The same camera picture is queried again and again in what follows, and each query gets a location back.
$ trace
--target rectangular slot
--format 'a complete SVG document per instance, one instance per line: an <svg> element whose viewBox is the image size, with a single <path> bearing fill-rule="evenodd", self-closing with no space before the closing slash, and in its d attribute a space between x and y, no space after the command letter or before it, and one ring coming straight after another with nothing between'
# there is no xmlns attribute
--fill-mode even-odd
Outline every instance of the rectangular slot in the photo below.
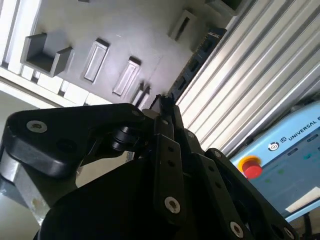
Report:
<svg viewBox="0 0 320 240"><path fill-rule="evenodd" d="M137 62L133 58L129 58L127 65L125 66L119 81L117 82L116 86L113 89L113 92L124 98L131 86L131 84L136 79L138 72L140 69L140 63Z"/></svg>
<svg viewBox="0 0 320 240"><path fill-rule="evenodd" d="M288 156L294 154L296 151L298 151L298 148L295 148L295 149L293 149L292 151L290 151L290 152L288 153Z"/></svg>
<svg viewBox="0 0 320 240"><path fill-rule="evenodd" d="M186 26L187 26L187 24L188 24L189 21L190 21L190 18L188 18L188 17L186 17L186 18L183 20L183 22L182 22L182 24L181 24L181 26L180 26L180 28L179 28L179 30L178 30L178 32L177 32L174 40L178 41L178 39L180 38L181 34L182 34L183 31L185 30L185 28L186 28Z"/></svg>
<svg viewBox="0 0 320 240"><path fill-rule="evenodd" d="M179 80L178 90L182 90L184 88L184 86L186 85L186 83L187 83L186 79L182 76Z"/></svg>
<svg viewBox="0 0 320 240"><path fill-rule="evenodd" d="M195 15L193 15L188 10L184 10L183 13L181 14L179 20L174 25L171 33L169 34L169 37L175 41L178 41L179 38L181 37L182 33L187 28L187 26L194 23L195 20L196 20Z"/></svg>
<svg viewBox="0 0 320 240"><path fill-rule="evenodd" d="M109 44L102 39L97 39L89 52L87 62L85 64L85 71L83 78L91 84L95 82L100 68L108 54Z"/></svg>
<svg viewBox="0 0 320 240"><path fill-rule="evenodd" d="M189 67L190 72L193 73L197 69L198 66L199 66L199 62L196 59L192 59L191 63L189 64L188 67Z"/></svg>
<svg viewBox="0 0 320 240"><path fill-rule="evenodd" d="M310 137L307 142L310 143L312 140L316 139L318 137L318 134L313 135L312 137Z"/></svg>
<svg viewBox="0 0 320 240"><path fill-rule="evenodd" d="M207 53L209 51L209 49L212 47L213 42L210 39L206 39L204 41L204 43L201 46L202 51L204 51L205 53Z"/></svg>

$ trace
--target white surface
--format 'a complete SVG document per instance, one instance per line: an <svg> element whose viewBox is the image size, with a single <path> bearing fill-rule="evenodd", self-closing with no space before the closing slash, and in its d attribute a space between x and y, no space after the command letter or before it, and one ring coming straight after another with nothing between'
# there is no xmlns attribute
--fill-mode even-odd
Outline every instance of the white surface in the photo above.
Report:
<svg viewBox="0 0 320 240"><path fill-rule="evenodd" d="M3 62L12 21L15 15L17 0L3 0L0 12L0 65Z"/></svg>
<svg viewBox="0 0 320 240"><path fill-rule="evenodd" d="M319 49L319 0L252 1L180 98L185 127L234 151L319 81Z"/></svg>
<svg viewBox="0 0 320 240"><path fill-rule="evenodd" d="M88 95L89 92L87 90L70 83L65 91L64 98L72 101L77 106L82 106Z"/></svg>
<svg viewBox="0 0 320 240"><path fill-rule="evenodd" d="M39 109L50 109L50 108L55 107L54 105L52 105L48 102L45 102L35 96L32 96L28 93L25 93L25 92L17 89L16 87L12 87L2 81L3 81L3 79L0 78L0 91L2 91L4 93L7 93L7 94L9 94L17 99L20 99L30 105L33 105Z"/></svg>
<svg viewBox="0 0 320 240"><path fill-rule="evenodd" d="M8 69L15 74L20 74L22 70L20 59L25 38L30 36L34 31L40 3L41 0L20 1L6 60L6 62L9 63Z"/></svg>
<svg viewBox="0 0 320 240"><path fill-rule="evenodd" d="M54 92L45 89L42 86L39 86L35 84L34 82L31 82L27 79L24 79L23 77L14 74L13 72L10 72L3 67L0 67L0 76L9 80L10 82L17 84L29 91L32 91L40 96L45 97L46 99L62 106L62 107L74 107L76 104L64 97L61 97Z"/></svg>
<svg viewBox="0 0 320 240"><path fill-rule="evenodd" d="M50 90L55 94L58 94L60 87L62 85L62 82L63 82L63 79L58 76L49 77L44 74L40 74L37 84L41 87L44 87L45 89Z"/></svg>
<svg viewBox="0 0 320 240"><path fill-rule="evenodd" d="M94 95L92 93L89 93L88 97L85 100L85 103L88 105L104 105L104 104L111 104L111 102Z"/></svg>
<svg viewBox="0 0 320 240"><path fill-rule="evenodd" d="M31 67L23 66L21 71L21 77L31 80L34 75L34 70Z"/></svg>

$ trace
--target gray bracket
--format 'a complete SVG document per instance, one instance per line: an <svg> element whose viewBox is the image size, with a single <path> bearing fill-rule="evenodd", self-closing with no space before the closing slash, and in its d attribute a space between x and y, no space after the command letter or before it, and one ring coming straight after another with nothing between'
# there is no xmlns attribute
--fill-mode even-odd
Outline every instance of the gray bracket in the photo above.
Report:
<svg viewBox="0 0 320 240"><path fill-rule="evenodd" d="M66 69L73 48L69 46L59 50L52 57L44 52L46 40L46 33L27 36L24 41L20 62L53 78Z"/></svg>

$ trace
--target screw head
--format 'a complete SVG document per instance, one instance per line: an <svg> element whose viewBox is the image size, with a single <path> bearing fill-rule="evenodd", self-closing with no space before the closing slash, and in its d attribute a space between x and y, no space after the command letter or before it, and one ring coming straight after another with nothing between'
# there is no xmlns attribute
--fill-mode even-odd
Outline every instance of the screw head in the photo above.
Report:
<svg viewBox="0 0 320 240"><path fill-rule="evenodd" d="M293 235L293 233L286 227L283 228L285 233L291 238L291 239L295 239L295 236Z"/></svg>
<svg viewBox="0 0 320 240"><path fill-rule="evenodd" d="M37 120L28 121L26 128L36 134L43 134L48 130L48 127L44 122Z"/></svg>
<svg viewBox="0 0 320 240"><path fill-rule="evenodd" d="M239 226L238 223L234 221L230 222L230 229L234 233L234 235L236 235L239 239L244 238L244 231L242 230L242 228Z"/></svg>
<svg viewBox="0 0 320 240"><path fill-rule="evenodd" d="M190 131L188 131L188 136L190 137L190 138L194 138L195 137L195 135L192 133L192 132L190 132Z"/></svg>
<svg viewBox="0 0 320 240"><path fill-rule="evenodd" d="M219 159L221 158L221 154L218 151L214 151L214 155Z"/></svg>
<svg viewBox="0 0 320 240"><path fill-rule="evenodd" d="M164 200L164 205L173 214L180 213L180 203L172 196L168 196Z"/></svg>

